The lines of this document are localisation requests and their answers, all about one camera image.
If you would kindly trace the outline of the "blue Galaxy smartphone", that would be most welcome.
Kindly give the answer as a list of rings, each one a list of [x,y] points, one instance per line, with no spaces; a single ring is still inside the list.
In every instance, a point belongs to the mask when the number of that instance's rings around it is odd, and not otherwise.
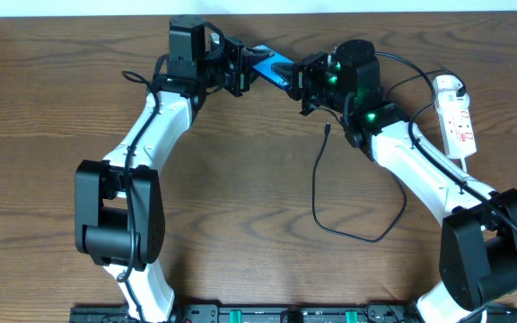
[[[268,52],[269,57],[256,63],[253,70],[279,89],[288,89],[291,85],[294,62],[265,45],[257,45],[254,49]]]

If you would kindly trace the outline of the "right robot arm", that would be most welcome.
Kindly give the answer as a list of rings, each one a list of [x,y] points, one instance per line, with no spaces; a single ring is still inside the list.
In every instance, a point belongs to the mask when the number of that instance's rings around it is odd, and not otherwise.
[[[441,280],[415,303],[417,320],[516,320],[517,308],[501,298],[517,291],[517,190],[496,191],[457,165],[456,144],[475,150],[465,83],[452,72],[417,72],[445,133],[438,149],[384,91],[380,57],[370,41],[352,39],[299,63],[272,54],[255,69],[298,100],[303,115],[323,109],[335,116],[346,140],[411,190],[441,225]]]

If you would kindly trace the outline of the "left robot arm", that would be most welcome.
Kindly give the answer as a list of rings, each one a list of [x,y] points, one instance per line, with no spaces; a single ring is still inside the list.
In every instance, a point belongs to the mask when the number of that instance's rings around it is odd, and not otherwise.
[[[152,76],[123,72],[145,87],[142,113],[102,160],[82,161],[74,181],[75,246],[116,279],[127,315],[139,322],[181,320],[159,262],[165,236],[160,173],[173,146],[209,95],[241,96],[257,78],[254,65],[274,55],[245,46],[199,15],[175,15],[169,23],[169,51]]]

